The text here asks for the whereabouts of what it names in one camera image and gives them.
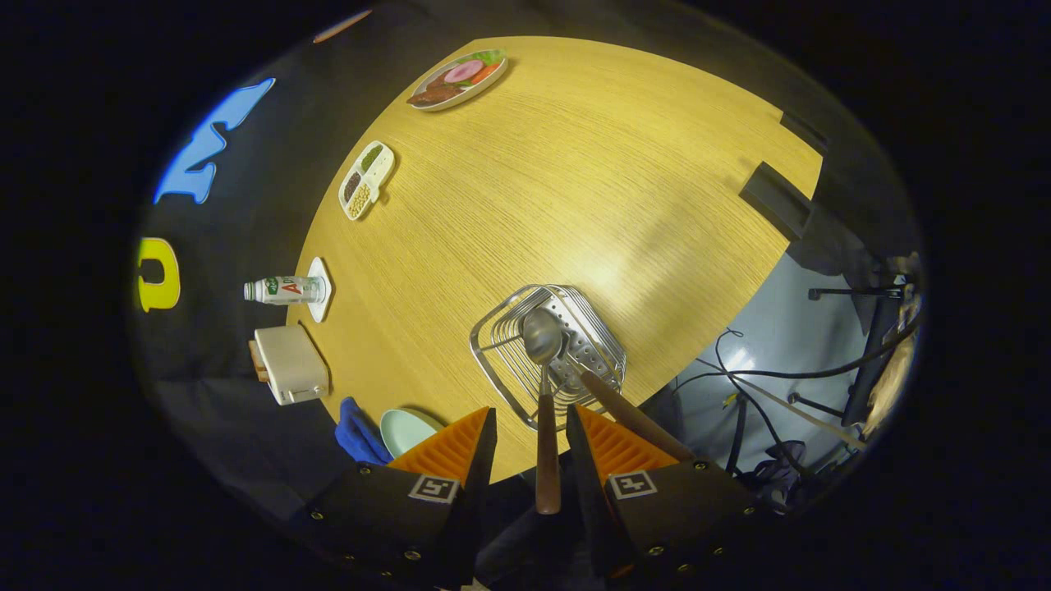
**metal basket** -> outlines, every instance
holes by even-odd
[[[562,348],[548,366],[555,399],[556,429],[561,430],[565,428],[565,412],[571,404],[604,412],[565,361],[566,352],[618,392],[624,381],[627,355],[577,289],[565,285],[527,285],[515,291],[474,325],[471,350],[490,383],[529,428],[537,428],[541,374],[540,367],[526,354],[521,322],[530,310],[538,307],[547,308],[562,323]],[[504,373],[507,380],[502,380],[500,373]],[[511,384],[509,388],[506,382],[518,384]]]

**plastic bottle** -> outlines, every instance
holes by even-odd
[[[245,284],[245,300],[275,306],[325,300],[325,280],[320,277],[277,276]]]

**blue cloth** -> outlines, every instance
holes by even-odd
[[[347,396],[339,403],[339,424],[335,426],[335,441],[347,450],[355,462],[369,462],[386,466],[394,456],[376,436],[365,412],[354,399]]]

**white toaster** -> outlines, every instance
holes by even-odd
[[[329,393],[328,366],[302,326],[259,328],[255,347],[277,404],[285,406]]]

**blue letter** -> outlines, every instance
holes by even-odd
[[[168,166],[160,186],[157,187],[157,192],[153,193],[154,204],[169,192],[193,196],[193,201],[198,203],[204,203],[208,199],[211,181],[215,178],[215,165],[209,162],[200,170],[190,170],[190,166],[215,156],[226,147],[226,140],[212,125],[224,123],[227,130],[241,125],[255,103],[260,102],[263,95],[273,86],[273,78],[267,78],[254,86],[234,90],[205,118],[204,122],[193,130],[190,144],[184,147]]]

